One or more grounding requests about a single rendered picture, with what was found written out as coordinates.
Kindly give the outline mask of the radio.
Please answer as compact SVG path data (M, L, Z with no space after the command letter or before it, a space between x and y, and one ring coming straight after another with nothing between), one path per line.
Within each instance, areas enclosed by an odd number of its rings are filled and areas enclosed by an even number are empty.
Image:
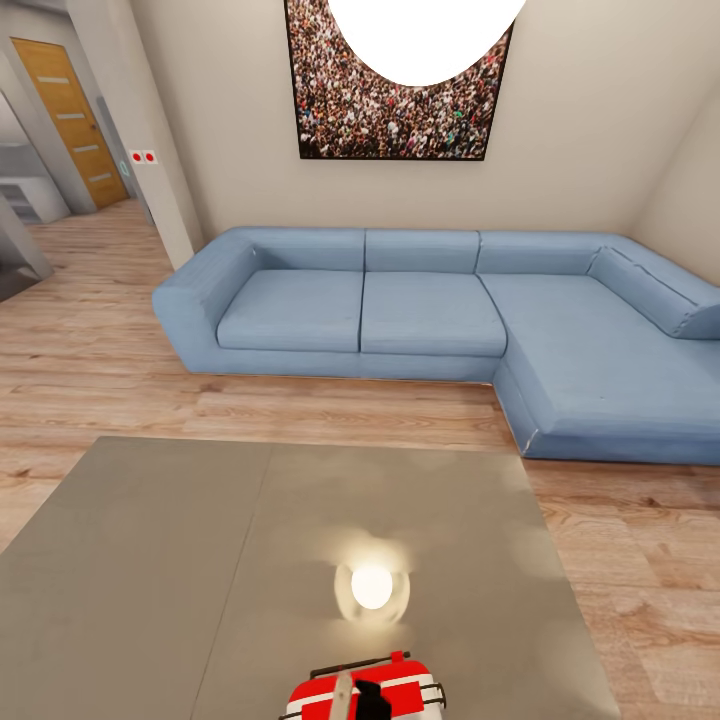
M418 661L405 661L410 652L392 652L390 657L342 664L310 672L290 697L286 715L278 720L329 720L337 679L341 673L356 680L381 685L381 695L392 705L391 720L442 720L446 708L442 683L435 683L430 671ZM349 669L392 660L392 664L350 672ZM353 685L348 720L355 720L360 691Z

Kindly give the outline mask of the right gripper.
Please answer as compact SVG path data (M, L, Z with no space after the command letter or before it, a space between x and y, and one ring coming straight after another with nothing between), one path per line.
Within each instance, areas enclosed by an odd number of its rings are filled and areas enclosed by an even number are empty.
M361 695L358 697L355 720L391 720L392 705L381 695L381 685L356 680L353 685Z

